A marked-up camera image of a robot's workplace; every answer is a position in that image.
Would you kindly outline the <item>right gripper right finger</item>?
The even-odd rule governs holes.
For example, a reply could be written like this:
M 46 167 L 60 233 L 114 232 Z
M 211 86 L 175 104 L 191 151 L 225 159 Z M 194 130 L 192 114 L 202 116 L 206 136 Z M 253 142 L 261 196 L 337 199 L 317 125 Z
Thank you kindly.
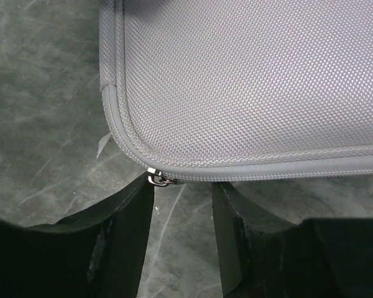
M 373 219 L 294 224 L 213 183 L 224 297 L 373 297 Z

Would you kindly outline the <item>white medicine kit case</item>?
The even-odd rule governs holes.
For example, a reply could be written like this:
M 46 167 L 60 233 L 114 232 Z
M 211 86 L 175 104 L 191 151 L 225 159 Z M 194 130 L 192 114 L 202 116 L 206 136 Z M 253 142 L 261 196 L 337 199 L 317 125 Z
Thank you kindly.
M 99 72 L 162 185 L 373 174 L 373 1 L 101 1 Z

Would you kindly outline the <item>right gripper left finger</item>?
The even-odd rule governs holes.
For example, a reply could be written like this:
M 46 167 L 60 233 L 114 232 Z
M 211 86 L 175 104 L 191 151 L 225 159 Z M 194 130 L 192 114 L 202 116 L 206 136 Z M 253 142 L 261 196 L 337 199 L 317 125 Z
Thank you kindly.
M 153 204 L 142 174 L 54 224 L 0 219 L 0 297 L 135 297 Z

